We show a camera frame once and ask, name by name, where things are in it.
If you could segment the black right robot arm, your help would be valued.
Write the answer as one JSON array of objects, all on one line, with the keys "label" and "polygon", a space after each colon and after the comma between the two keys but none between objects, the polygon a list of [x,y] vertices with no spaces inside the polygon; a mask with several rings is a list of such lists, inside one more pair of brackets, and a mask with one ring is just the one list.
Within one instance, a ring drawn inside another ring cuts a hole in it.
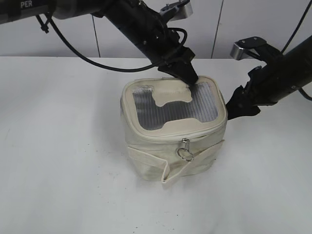
[{"label": "black right robot arm", "polygon": [[226,104],[228,120],[256,116],[260,106],[273,106],[312,81],[311,37],[286,54],[261,37],[250,37],[236,41],[230,55],[235,60],[247,55],[266,65],[249,71],[246,85],[234,90]]}]

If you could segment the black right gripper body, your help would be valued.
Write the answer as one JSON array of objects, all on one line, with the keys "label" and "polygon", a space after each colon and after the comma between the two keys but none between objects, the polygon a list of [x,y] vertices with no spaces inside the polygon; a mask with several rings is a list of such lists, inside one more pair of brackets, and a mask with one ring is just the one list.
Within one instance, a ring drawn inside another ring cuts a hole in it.
[{"label": "black right gripper body", "polygon": [[267,97],[267,88],[261,88],[260,86],[270,81],[275,74],[275,66],[266,65],[264,67],[257,66],[253,68],[248,76],[250,80],[246,83],[246,86],[239,92],[239,107],[252,107],[252,106],[273,106],[275,101],[272,101],[270,97]]}]

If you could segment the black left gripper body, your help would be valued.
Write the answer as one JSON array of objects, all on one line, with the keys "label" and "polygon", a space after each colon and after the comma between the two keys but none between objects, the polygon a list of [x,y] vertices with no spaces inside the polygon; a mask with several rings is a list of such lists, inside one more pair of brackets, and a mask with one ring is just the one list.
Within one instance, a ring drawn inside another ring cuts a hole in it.
[{"label": "black left gripper body", "polygon": [[187,38],[184,36],[181,41],[179,40],[180,37],[146,39],[143,41],[143,54],[154,67],[166,66],[176,62],[188,64],[195,57],[195,53],[184,45]]}]

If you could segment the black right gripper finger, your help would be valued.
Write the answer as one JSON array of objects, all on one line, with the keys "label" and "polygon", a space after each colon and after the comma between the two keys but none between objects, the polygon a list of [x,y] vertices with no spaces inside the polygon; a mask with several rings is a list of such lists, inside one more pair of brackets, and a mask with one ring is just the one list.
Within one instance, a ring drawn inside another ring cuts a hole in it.
[{"label": "black right gripper finger", "polygon": [[228,112],[228,120],[232,120],[245,115],[246,95],[243,86],[239,86],[234,90],[230,100],[226,104]]},{"label": "black right gripper finger", "polygon": [[253,117],[260,113],[257,106],[233,105],[229,107],[229,120],[239,117]]}]

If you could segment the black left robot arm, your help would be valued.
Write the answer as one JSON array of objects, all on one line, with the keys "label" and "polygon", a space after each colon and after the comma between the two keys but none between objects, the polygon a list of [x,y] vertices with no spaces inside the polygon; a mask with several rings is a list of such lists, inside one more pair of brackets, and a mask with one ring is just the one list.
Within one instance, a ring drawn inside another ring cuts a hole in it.
[{"label": "black left robot arm", "polygon": [[[82,15],[107,18],[141,53],[150,65],[122,69],[92,61],[77,51],[64,37],[53,19],[66,20]],[[36,17],[41,30],[48,33],[52,26],[63,43],[79,58],[110,71],[135,73],[156,67],[189,86],[198,81],[192,66],[193,51],[185,47],[187,31],[168,27],[169,21],[185,19],[192,14],[189,0],[167,4],[159,12],[142,0],[2,0],[1,24]]]}]

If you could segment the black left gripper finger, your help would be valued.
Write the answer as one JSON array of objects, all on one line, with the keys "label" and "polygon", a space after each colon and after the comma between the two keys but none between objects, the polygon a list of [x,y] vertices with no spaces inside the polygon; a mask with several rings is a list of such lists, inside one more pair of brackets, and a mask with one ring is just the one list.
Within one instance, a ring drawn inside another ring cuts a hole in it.
[{"label": "black left gripper finger", "polygon": [[173,76],[179,78],[187,85],[195,85],[198,81],[198,75],[190,62],[177,61],[171,66],[170,71]]},{"label": "black left gripper finger", "polygon": [[175,78],[180,78],[178,74],[178,65],[176,63],[164,64],[157,68],[158,71],[171,75]]}]

